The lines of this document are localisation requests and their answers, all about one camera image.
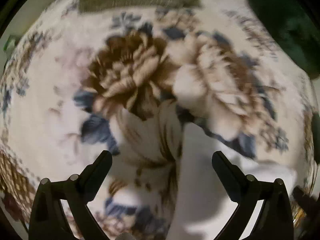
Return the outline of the dark green clothes pile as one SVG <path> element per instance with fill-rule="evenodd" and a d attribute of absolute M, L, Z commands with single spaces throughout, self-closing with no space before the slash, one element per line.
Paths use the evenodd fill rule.
<path fill-rule="evenodd" d="M 319 77 L 319 0 L 247 0 L 257 18 L 290 59 L 311 79 Z"/>

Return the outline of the white pant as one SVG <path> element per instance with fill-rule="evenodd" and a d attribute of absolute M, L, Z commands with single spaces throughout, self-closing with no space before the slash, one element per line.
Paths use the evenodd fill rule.
<path fill-rule="evenodd" d="M 237 204 L 230 200 L 212 167 L 216 151 L 222 151 L 244 174 L 252 174 L 258 180 L 282 179 L 288 193 L 296 184 L 294 169 L 246 158 L 188 123 L 183 131 L 177 202 L 167 239 L 214 239 L 234 212 Z"/>

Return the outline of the floral checkered bed sheet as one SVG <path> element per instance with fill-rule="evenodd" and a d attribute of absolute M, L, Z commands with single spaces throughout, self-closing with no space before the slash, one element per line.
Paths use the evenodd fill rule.
<path fill-rule="evenodd" d="M 79 0 L 10 0 L 1 33 L 2 203 L 28 239 L 41 180 L 80 174 L 103 151 L 112 166 L 87 206 L 108 239 L 167 239 L 188 123 L 294 169 L 294 188 L 312 193 L 311 78 L 247 0 L 98 12 Z M 305 215 L 282 179 L 244 174 L 222 151 L 212 167 L 237 204 L 214 239 L 295 238 Z"/>

